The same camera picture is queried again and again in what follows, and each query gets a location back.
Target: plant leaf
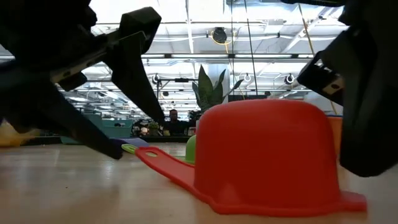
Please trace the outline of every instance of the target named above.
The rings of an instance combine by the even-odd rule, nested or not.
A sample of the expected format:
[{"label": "plant leaf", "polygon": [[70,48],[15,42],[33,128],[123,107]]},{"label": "plant leaf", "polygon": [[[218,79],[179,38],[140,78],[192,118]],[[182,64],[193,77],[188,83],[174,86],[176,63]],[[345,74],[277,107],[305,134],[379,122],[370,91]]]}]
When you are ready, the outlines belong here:
[{"label": "plant leaf", "polygon": [[232,87],[232,89],[223,97],[223,101],[224,101],[225,97],[227,97],[232,91],[234,91],[234,90],[236,90],[237,88],[239,88],[239,86],[241,85],[241,83],[242,83],[243,81],[244,81],[244,80],[239,80],[239,81],[237,81],[237,82],[235,83],[234,87]]},{"label": "plant leaf", "polygon": [[199,69],[199,97],[202,99],[204,96],[206,98],[210,98],[211,93],[213,92],[213,84],[211,84],[211,80],[209,76],[206,74],[203,66],[200,65]]},{"label": "plant leaf", "polygon": [[216,83],[214,83],[213,89],[215,89],[217,87],[217,85],[218,85],[218,80],[216,81]]},{"label": "plant leaf", "polygon": [[192,90],[195,93],[195,96],[197,98],[197,104],[200,107],[199,87],[195,82],[192,82]]},{"label": "plant leaf", "polygon": [[220,77],[218,77],[218,81],[216,88],[213,90],[213,94],[211,94],[211,97],[209,99],[209,103],[211,106],[222,104],[223,103],[223,81],[224,81],[224,76],[225,76],[225,71],[224,69],[223,72],[221,72]]},{"label": "plant leaf", "polygon": [[213,94],[211,94],[211,97],[209,99],[209,103],[211,106],[222,104],[223,103],[223,84],[218,83],[216,88],[213,90]]},{"label": "plant leaf", "polygon": [[203,111],[202,113],[204,113],[204,111],[208,110],[209,108],[211,108],[211,105],[209,104],[207,97],[202,97],[200,101],[200,109],[201,111]]}]

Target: light fixture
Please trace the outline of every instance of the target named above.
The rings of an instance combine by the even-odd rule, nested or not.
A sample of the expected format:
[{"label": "light fixture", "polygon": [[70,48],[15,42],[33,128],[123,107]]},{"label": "light fixture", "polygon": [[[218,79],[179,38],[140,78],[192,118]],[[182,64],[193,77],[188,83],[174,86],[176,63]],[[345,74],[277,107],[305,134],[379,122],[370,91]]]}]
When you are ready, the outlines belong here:
[{"label": "light fixture", "polygon": [[155,75],[152,76],[152,84],[156,85],[158,80],[159,80],[159,76],[156,73]]},{"label": "light fixture", "polygon": [[112,107],[111,107],[111,106],[100,106],[100,108],[102,108],[102,109],[106,109],[106,110],[110,110],[110,109],[112,109]]},{"label": "light fixture", "polygon": [[88,92],[88,91],[92,91],[92,92],[106,92],[106,91],[109,91],[109,90],[77,90],[77,91],[81,91],[81,92]]},{"label": "light fixture", "polygon": [[82,98],[82,97],[73,97],[70,96],[69,99],[73,100],[73,101],[79,101],[79,102],[87,102],[89,100],[87,100],[86,98]]},{"label": "light fixture", "polygon": [[249,74],[246,74],[246,76],[244,77],[244,81],[249,82],[251,80],[251,77],[249,76]]},{"label": "light fixture", "polygon": [[12,60],[12,59],[15,59],[15,57],[12,55],[2,55],[2,56],[0,56],[0,59],[1,60]]},{"label": "light fixture", "polygon": [[164,58],[164,54],[144,54],[141,58]]},{"label": "light fixture", "polygon": [[228,54],[172,54],[172,58],[228,58]]},{"label": "light fixture", "polygon": [[115,93],[112,93],[111,91],[108,91],[105,93],[108,97],[114,99],[114,100],[119,100],[119,96]]},{"label": "light fixture", "polygon": [[292,54],[236,54],[236,58],[292,58]]},{"label": "light fixture", "polygon": [[298,58],[313,58],[313,55],[312,54],[300,54],[300,55],[298,55]]},{"label": "light fixture", "polygon": [[226,33],[224,31],[224,28],[222,27],[216,27],[214,31],[212,32],[213,34],[213,40],[219,44],[225,44],[226,42]]},{"label": "light fixture", "polygon": [[294,76],[290,73],[285,77],[285,84],[286,85],[291,85],[294,82]]}]

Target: man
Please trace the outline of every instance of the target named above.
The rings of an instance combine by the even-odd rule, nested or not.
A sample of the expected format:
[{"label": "man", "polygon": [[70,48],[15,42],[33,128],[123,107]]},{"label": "man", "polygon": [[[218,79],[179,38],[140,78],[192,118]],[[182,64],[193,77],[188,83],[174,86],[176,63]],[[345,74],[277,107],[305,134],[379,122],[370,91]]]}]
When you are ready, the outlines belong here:
[{"label": "man", "polygon": [[178,112],[175,109],[169,111],[170,121],[166,122],[163,131],[169,130],[171,136],[184,136],[188,128],[188,122],[178,120]]}]

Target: wooden table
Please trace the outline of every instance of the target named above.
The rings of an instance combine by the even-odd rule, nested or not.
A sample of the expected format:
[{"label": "wooden table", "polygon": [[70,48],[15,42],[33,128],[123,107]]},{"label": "wooden table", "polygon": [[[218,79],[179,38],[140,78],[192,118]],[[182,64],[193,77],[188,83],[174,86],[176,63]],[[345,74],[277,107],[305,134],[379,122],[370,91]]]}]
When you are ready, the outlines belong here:
[{"label": "wooden table", "polygon": [[[157,144],[175,156],[184,144]],[[398,223],[398,169],[341,187],[365,194],[369,212],[314,218],[218,215],[134,155],[114,161],[83,146],[0,149],[0,223]]]}]

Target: orange object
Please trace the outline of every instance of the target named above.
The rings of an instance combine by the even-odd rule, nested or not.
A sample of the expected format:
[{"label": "orange object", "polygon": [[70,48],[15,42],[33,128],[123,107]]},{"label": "orange object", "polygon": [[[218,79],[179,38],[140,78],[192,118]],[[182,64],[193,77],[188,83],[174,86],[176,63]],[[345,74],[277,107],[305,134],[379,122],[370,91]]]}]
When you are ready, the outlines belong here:
[{"label": "orange object", "polygon": [[331,130],[333,131],[333,139],[335,140],[335,151],[336,154],[340,154],[341,144],[341,126],[343,125],[342,117],[328,117]]},{"label": "orange object", "polygon": [[140,147],[136,155],[221,214],[365,211],[362,195],[339,189],[333,146],[328,118],[315,106],[247,100],[215,106],[201,117],[195,166],[156,147]]},{"label": "orange object", "polygon": [[40,131],[33,129],[27,133],[18,133],[10,123],[3,120],[0,124],[0,147],[18,147],[26,141],[38,136]]}]

